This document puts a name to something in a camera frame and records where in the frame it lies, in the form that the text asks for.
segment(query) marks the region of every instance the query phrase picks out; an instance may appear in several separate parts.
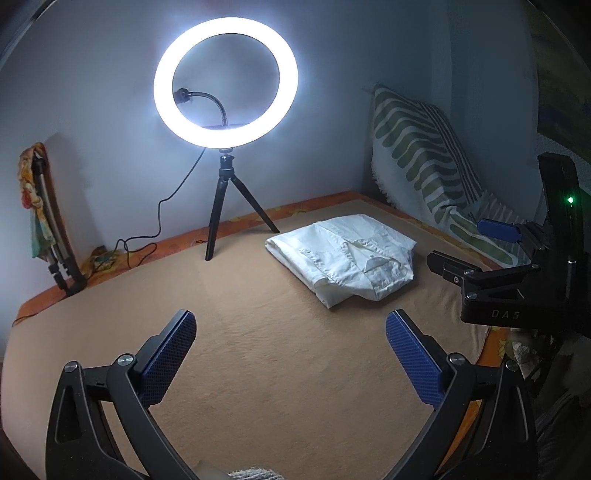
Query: green and white pillow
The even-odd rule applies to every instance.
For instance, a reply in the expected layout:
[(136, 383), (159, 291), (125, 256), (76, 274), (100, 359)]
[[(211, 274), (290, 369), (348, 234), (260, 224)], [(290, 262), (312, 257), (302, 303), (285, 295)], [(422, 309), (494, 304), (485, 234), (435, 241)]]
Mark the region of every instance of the green and white pillow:
[(478, 233), (481, 219), (524, 223), (482, 187), (445, 114), (385, 86), (374, 93), (372, 171), (388, 201), (503, 267), (526, 264), (517, 244)]

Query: tripod leg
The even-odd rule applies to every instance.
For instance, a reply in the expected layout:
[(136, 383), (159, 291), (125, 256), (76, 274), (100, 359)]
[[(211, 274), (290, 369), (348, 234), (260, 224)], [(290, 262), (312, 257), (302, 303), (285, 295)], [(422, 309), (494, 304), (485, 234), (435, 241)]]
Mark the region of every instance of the tripod leg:
[(220, 178), (217, 181), (216, 196), (213, 200), (212, 215), (209, 218), (209, 235), (207, 237), (207, 251), (205, 253), (205, 260), (209, 261), (213, 258), (213, 250), (216, 246), (217, 228), (220, 224), (220, 217), (222, 215), (223, 200), (226, 196), (226, 189), (228, 188), (228, 181)]
[(53, 279), (56, 281), (57, 286), (67, 294), (68, 284), (60, 272), (60, 266), (57, 263), (57, 258), (53, 252), (53, 248), (50, 248), (47, 251), (47, 262), (49, 263), (49, 272), (51, 272), (51, 275), (53, 275)]
[(262, 207), (255, 200), (255, 198), (252, 196), (252, 193), (248, 191), (246, 185), (244, 185), (235, 175), (232, 177), (232, 183), (236, 185), (236, 188), (239, 190), (240, 193), (242, 193), (242, 196), (246, 200), (248, 200), (248, 203), (251, 204), (252, 208), (255, 209), (256, 213), (258, 213), (259, 216), (264, 220), (267, 226), (271, 229), (271, 232), (279, 233), (279, 229), (275, 226), (275, 224), (271, 221), (269, 216), (265, 213), (265, 210), (263, 210)]

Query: colorful cloth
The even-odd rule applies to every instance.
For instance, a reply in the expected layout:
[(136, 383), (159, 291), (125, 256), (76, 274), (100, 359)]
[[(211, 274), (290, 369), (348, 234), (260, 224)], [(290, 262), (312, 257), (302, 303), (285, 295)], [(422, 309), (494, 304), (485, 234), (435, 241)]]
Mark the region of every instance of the colorful cloth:
[(33, 258), (47, 261), (49, 249), (56, 244), (43, 211), (43, 199), (37, 194), (33, 170), (34, 158), (43, 158), (47, 162), (45, 146), (36, 143), (21, 153), (18, 160), (18, 181), (21, 188), (21, 203), (31, 211), (31, 253)]
[(90, 257), (80, 267), (80, 270), (88, 279), (96, 273), (113, 271), (117, 265), (117, 259), (122, 254), (121, 251), (107, 250), (104, 245), (101, 245), (92, 251)]

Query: textured blue pad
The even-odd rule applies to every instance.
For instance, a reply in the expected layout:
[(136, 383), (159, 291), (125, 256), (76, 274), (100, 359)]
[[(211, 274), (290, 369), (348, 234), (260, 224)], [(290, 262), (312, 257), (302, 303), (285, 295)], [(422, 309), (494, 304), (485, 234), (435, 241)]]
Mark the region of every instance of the textured blue pad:
[(141, 374), (138, 398), (145, 408), (162, 401), (196, 336), (195, 317), (186, 314), (160, 344)]
[(497, 222), (495, 220), (481, 220), (477, 225), (478, 232), (481, 235), (497, 240), (504, 240), (512, 244), (521, 242), (522, 235), (518, 228), (508, 223)]
[(421, 401), (437, 408), (445, 395), (443, 372), (398, 312), (386, 319), (386, 338)]

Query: blue gripper pad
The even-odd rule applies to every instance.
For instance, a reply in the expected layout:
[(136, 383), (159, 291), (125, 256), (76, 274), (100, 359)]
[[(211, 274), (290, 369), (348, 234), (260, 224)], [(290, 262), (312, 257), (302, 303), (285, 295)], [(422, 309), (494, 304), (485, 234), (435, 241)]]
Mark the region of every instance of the blue gripper pad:
[(521, 242), (523, 238), (519, 229), (515, 225), (508, 223), (485, 219), (478, 222), (476, 227), (481, 235), (496, 238), (497, 240), (504, 240), (512, 244)]
[(162, 401), (196, 336), (195, 316), (180, 310), (160, 335), (146, 342), (144, 347), (148, 350), (153, 347), (153, 350), (139, 373), (138, 398), (144, 408)]
[(421, 401), (437, 408), (445, 396), (444, 372), (419, 340), (422, 336), (403, 310), (388, 315), (386, 338), (392, 350)]

